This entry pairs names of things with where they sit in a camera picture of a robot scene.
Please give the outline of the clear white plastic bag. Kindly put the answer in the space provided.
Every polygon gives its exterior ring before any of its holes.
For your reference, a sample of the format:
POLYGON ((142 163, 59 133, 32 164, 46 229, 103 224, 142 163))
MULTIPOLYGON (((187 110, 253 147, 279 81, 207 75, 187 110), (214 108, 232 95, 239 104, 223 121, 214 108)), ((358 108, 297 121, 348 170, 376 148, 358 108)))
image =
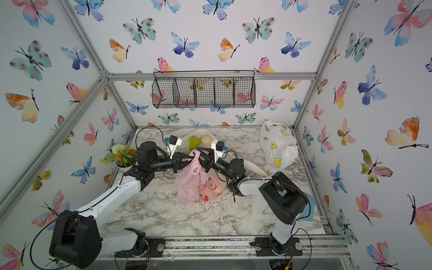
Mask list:
POLYGON ((257 166, 254 163, 244 160, 246 178, 240 183, 239 191, 246 196, 249 205, 252 207, 252 215, 262 214, 268 207, 259 188, 270 181, 271 177, 277 172, 271 165, 257 166))

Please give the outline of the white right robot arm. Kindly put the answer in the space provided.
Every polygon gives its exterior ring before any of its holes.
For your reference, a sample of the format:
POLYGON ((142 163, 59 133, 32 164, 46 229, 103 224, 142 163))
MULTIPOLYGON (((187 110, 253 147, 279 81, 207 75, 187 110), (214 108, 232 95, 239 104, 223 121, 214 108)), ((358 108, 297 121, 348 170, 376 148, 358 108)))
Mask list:
POLYGON ((269 237, 257 237, 250 243, 259 249, 258 256, 267 254, 301 256, 300 240, 294 236, 294 226, 307 209, 308 215, 313 213, 310 200, 306 194, 294 184, 284 173, 275 172, 266 176, 265 172, 256 172, 261 178, 250 177, 247 171, 257 171, 255 164, 244 159, 233 158, 229 162, 223 157, 222 151, 206 147, 198 147, 201 166, 206 170, 213 169, 228 181, 228 189, 233 196, 258 196, 267 203, 276 217, 276 223, 269 237))

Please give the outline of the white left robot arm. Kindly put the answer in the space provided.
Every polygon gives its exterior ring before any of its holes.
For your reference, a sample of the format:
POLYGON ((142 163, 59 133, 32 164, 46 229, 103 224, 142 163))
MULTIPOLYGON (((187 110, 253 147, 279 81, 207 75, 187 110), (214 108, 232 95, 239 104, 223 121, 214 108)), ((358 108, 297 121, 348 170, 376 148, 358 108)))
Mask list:
POLYGON ((119 258, 162 256, 165 241, 160 238, 149 240, 144 232, 131 227, 111 234, 100 233, 100 228, 120 206, 148 186, 157 172, 177 172, 194 156, 180 152, 168 155, 152 141, 142 143, 136 154, 135 165, 117 184, 87 205, 58 216, 49 247, 51 257, 84 269, 108 254, 119 258))

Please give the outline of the pink plastic bag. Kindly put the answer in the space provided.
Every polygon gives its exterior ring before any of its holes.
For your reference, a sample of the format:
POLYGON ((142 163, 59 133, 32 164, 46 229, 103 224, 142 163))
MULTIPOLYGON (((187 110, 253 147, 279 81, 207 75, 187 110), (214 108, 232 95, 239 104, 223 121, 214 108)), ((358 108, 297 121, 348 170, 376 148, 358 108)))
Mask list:
POLYGON ((227 187, 224 176, 217 176, 213 169, 206 172, 201 166, 203 155, 197 150, 192 153, 192 162, 174 180, 174 188, 183 205, 214 200, 227 187))

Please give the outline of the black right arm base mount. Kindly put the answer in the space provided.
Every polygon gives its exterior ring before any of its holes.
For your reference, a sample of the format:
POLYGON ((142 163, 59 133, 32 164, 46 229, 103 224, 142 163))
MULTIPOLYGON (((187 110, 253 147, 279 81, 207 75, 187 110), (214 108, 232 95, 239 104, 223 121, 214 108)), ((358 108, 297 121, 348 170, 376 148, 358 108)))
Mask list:
POLYGON ((280 244, 272 235, 256 237, 249 245, 255 249, 258 257, 303 255, 302 245, 297 237, 291 237, 285 244, 280 244))

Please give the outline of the lemon print plastic bag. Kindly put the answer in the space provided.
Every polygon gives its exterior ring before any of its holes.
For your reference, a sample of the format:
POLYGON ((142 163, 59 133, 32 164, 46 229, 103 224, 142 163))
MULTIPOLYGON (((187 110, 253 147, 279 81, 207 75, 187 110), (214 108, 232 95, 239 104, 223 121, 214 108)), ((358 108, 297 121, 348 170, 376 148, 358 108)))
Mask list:
POLYGON ((260 130, 260 144, 267 165, 285 169, 299 156, 297 139, 283 123, 266 120, 260 130))

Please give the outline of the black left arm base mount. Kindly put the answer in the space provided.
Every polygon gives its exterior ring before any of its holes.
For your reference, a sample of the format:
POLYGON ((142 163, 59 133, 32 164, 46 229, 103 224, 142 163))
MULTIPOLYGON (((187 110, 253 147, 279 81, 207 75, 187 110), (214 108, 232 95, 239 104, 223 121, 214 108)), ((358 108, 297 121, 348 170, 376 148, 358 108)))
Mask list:
POLYGON ((127 232, 131 232, 137 239, 133 242, 133 246, 129 249, 123 248, 115 252, 115 256, 119 258, 161 258, 165 249, 166 239, 164 238, 148 238, 146 234, 140 230, 127 227, 127 232))

